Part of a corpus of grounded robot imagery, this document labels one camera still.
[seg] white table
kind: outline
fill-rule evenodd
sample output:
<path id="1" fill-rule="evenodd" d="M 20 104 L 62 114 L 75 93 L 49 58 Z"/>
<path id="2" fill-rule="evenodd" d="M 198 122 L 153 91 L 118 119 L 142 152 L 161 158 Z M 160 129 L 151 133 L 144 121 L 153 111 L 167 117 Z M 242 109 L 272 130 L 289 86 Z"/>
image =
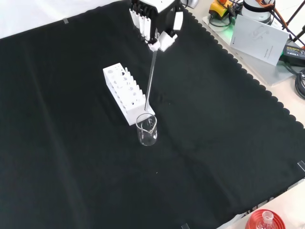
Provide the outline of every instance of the white table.
<path id="1" fill-rule="evenodd" d="M 291 0 L 289 1 L 290 6 L 297 7 L 300 0 Z M 193 14 L 193 16 L 196 17 L 199 23 L 202 24 L 202 18 L 204 16 L 208 15 L 209 8 L 213 0 L 201 0 L 199 1 L 197 7 L 195 9 L 188 8 L 188 11 Z M 278 0 L 277 3 L 279 3 L 279 6 L 283 9 L 285 8 L 281 4 L 283 4 L 283 0 Z M 218 40 L 218 42 L 223 46 L 223 48 L 226 49 L 226 45 L 224 41 L 208 26 L 205 24 L 203 25 L 210 33 L 215 37 L 215 39 Z M 273 96 L 277 97 L 278 100 L 284 104 L 284 107 L 287 108 L 290 111 L 291 115 L 294 115 L 296 117 L 296 120 L 301 122 L 303 125 L 305 125 L 305 100 L 303 100 L 299 95 L 297 95 L 295 91 L 295 79 L 290 78 L 288 80 L 285 80 L 275 86 L 268 86 L 264 84 L 259 77 L 251 71 L 244 63 L 243 60 L 240 59 L 239 56 L 234 55 L 234 57 L 238 60 L 238 62 L 245 68 L 248 73 L 250 73 L 255 79 L 257 79 L 260 84 L 264 85 L 268 91 L 272 93 Z"/>
<path id="2" fill-rule="evenodd" d="M 259 209 L 274 211 L 282 218 L 287 229 L 305 229 L 305 182 L 293 187 Z M 226 229 L 244 229 L 251 214 Z"/>

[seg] black cable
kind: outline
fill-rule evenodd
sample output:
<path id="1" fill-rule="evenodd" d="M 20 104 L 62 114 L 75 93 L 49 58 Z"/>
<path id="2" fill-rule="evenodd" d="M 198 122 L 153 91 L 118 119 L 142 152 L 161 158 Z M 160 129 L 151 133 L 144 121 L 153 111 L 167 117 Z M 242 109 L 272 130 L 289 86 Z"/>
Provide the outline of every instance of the black cable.
<path id="1" fill-rule="evenodd" d="M 186 5 L 184 8 L 188 7 L 188 5 L 189 5 L 189 0 L 186 0 Z"/>
<path id="2" fill-rule="evenodd" d="M 229 17 L 229 21 L 230 21 L 230 22 L 229 22 L 227 25 L 215 25 L 215 24 L 213 24 L 213 23 L 211 22 L 212 19 L 213 19 L 213 16 L 210 16 L 210 18 L 209 18 L 209 24 L 211 24 L 212 26 L 218 27 L 218 28 L 228 27 L 229 25 L 231 25 L 231 19 L 230 19 L 230 17 Z"/>
<path id="3" fill-rule="evenodd" d="M 302 31 L 297 35 L 298 38 L 301 38 L 305 34 L 305 26 L 303 26 Z"/>
<path id="4" fill-rule="evenodd" d="M 242 4 L 242 2 L 239 2 L 240 0 L 237 0 L 237 1 L 234 1 L 234 0 L 229 0 L 230 2 L 232 2 L 233 4 L 233 8 L 235 8 L 236 7 L 236 5 L 238 5 L 238 4 Z"/>
<path id="5" fill-rule="evenodd" d="M 291 72 L 293 75 L 296 76 L 295 78 L 295 89 L 296 89 L 296 92 L 303 98 L 305 99 L 305 84 L 304 84 L 304 81 L 305 81 L 305 76 L 304 76 L 304 73 L 305 73 L 305 68 L 297 73 L 291 66 L 290 64 L 288 63 L 284 63 L 284 66 L 285 68 Z"/>
<path id="6" fill-rule="evenodd" d="M 275 20 L 275 18 L 273 17 L 270 25 L 272 25 L 272 23 L 273 23 L 274 20 Z"/>
<path id="7" fill-rule="evenodd" d="M 234 12 L 234 8 L 231 8 L 229 5 L 227 5 L 227 6 L 225 6 L 224 4 L 222 4 L 219 0 L 217 0 L 217 2 L 220 4 L 220 5 L 222 5 L 222 7 L 224 7 L 227 11 L 228 11 L 228 13 L 229 13 L 229 15 L 230 16 L 232 16 L 232 17 L 236 17 L 236 15 L 235 15 L 235 12 Z"/>
<path id="8" fill-rule="evenodd" d="M 233 6 L 233 10 L 236 15 L 240 14 L 243 8 L 244 2 L 239 2 L 240 0 L 237 0 L 236 4 Z"/>
<path id="9" fill-rule="evenodd" d="M 275 15 L 274 11 L 270 11 L 270 13 L 275 17 L 275 19 L 278 20 L 279 23 L 281 23 L 281 25 L 285 26 L 284 23 Z M 295 38 L 297 38 L 305 46 L 305 43 L 303 41 L 301 41 L 293 32 L 291 32 L 291 30 L 288 29 L 288 27 L 285 27 L 285 28 L 289 33 L 291 33 Z"/>
<path id="10" fill-rule="evenodd" d="M 293 13 L 293 15 L 291 16 L 291 18 L 289 18 L 289 20 L 287 21 L 287 25 L 289 25 L 289 23 L 292 21 L 293 18 L 295 18 L 295 16 L 299 13 L 299 11 L 304 7 L 305 5 L 305 0 L 301 3 L 301 5 L 297 8 L 297 10 Z"/>

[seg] electronic device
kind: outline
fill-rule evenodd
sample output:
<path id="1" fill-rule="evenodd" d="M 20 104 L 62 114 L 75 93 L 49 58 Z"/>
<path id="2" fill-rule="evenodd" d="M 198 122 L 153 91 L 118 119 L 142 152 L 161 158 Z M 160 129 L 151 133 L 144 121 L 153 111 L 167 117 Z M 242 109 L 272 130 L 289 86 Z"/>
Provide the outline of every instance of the electronic device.
<path id="1" fill-rule="evenodd" d="M 275 0 L 269 0 L 267 5 L 270 7 L 263 7 L 257 0 L 244 0 L 244 6 L 242 9 L 242 15 L 251 18 L 255 21 L 259 21 L 265 24 L 271 22 L 270 10 Z"/>
<path id="2" fill-rule="evenodd" d="M 222 2 L 214 0 L 209 10 L 209 14 L 217 20 L 222 20 L 229 13 L 228 9 L 224 8 L 220 3 Z M 232 6 L 233 3 L 230 0 L 225 0 L 223 4 L 227 7 L 228 5 Z"/>
<path id="3" fill-rule="evenodd" d="M 285 45 L 280 60 L 292 66 L 305 67 L 305 50 L 291 45 Z"/>

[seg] table surface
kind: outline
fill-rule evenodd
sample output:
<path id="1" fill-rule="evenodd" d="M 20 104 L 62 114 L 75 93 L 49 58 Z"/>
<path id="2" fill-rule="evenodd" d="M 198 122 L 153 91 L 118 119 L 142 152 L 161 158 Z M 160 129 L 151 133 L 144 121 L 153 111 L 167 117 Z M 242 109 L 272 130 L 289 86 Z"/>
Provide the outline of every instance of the table surface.
<path id="1" fill-rule="evenodd" d="M 301 126 L 189 15 L 158 55 L 160 138 L 141 146 L 102 76 L 121 62 L 147 85 L 149 50 L 127 17 L 115 3 L 1 41 L 2 228 L 214 229 L 301 179 Z"/>
<path id="2" fill-rule="evenodd" d="M 195 9 L 188 8 L 188 11 L 193 14 L 193 16 L 196 17 L 199 23 L 202 24 L 202 17 L 208 15 L 208 11 L 210 8 L 210 5 L 213 0 L 203 0 L 198 3 L 198 6 Z M 295 6 L 298 4 L 298 2 L 290 3 L 291 5 Z M 224 41 L 208 26 L 203 24 L 203 26 L 215 37 L 215 39 L 218 40 L 218 42 L 223 46 L 224 49 L 228 50 L 226 48 L 226 45 Z M 268 91 L 270 91 L 273 96 L 277 97 L 278 100 L 284 104 L 284 107 L 287 108 L 290 111 L 290 114 L 296 117 L 296 120 L 301 122 L 303 125 L 305 125 L 305 100 L 303 100 L 299 95 L 297 95 L 295 91 L 295 78 L 290 78 L 288 80 L 285 80 L 275 86 L 268 86 L 264 82 L 262 82 L 259 77 L 251 71 L 244 63 L 243 60 L 240 59 L 240 57 L 236 56 L 234 53 L 232 53 L 230 50 L 228 52 L 238 60 L 238 62 L 243 66 L 244 69 L 246 69 L 255 79 L 257 79 L 261 85 L 264 85 Z"/>
<path id="3" fill-rule="evenodd" d="M 259 209 L 277 213 L 287 229 L 305 229 L 305 182 L 293 187 Z M 226 229 L 244 229 L 251 214 L 243 217 Z"/>
<path id="4" fill-rule="evenodd" d="M 210 16 L 206 16 L 202 18 L 203 23 L 208 25 L 214 32 L 217 33 L 217 35 L 225 42 L 226 49 L 230 50 L 232 53 L 235 54 L 235 56 L 238 56 L 239 59 L 243 62 L 245 66 L 250 68 L 254 75 L 257 76 L 257 78 L 261 79 L 264 85 L 268 86 L 275 86 L 278 83 L 281 83 L 289 78 L 294 78 L 294 74 L 289 72 L 285 66 L 283 65 L 282 61 L 279 61 L 276 66 L 273 66 L 267 62 L 264 62 L 260 59 L 257 59 L 249 54 L 246 54 L 242 51 L 239 51 L 237 49 L 231 48 L 231 38 L 233 36 L 234 26 L 225 27 L 225 28 L 217 28 L 209 23 Z M 277 21 L 273 22 L 273 27 L 280 29 L 281 25 L 280 23 L 277 23 Z M 287 44 L 299 47 L 294 42 L 288 42 Z M 293 67 L 295 71 L 299 72 L 303 69 L 303 67 Z"/>

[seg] black tablecloth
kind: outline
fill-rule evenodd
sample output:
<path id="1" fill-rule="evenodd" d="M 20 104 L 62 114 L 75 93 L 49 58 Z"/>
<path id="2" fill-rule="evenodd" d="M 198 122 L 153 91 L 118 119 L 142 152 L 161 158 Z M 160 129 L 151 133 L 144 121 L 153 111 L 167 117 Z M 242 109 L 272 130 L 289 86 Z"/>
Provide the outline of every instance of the black tablecloth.
<path id="1" fill-rule="evenodd" d="M 301 178 L 304 131 L 186 13 L 157 57 L 158 141 L 140 145 L 103 68 L 146 88 L 122 2 L 0 41 L 0 227 L 216 228 Z"/>

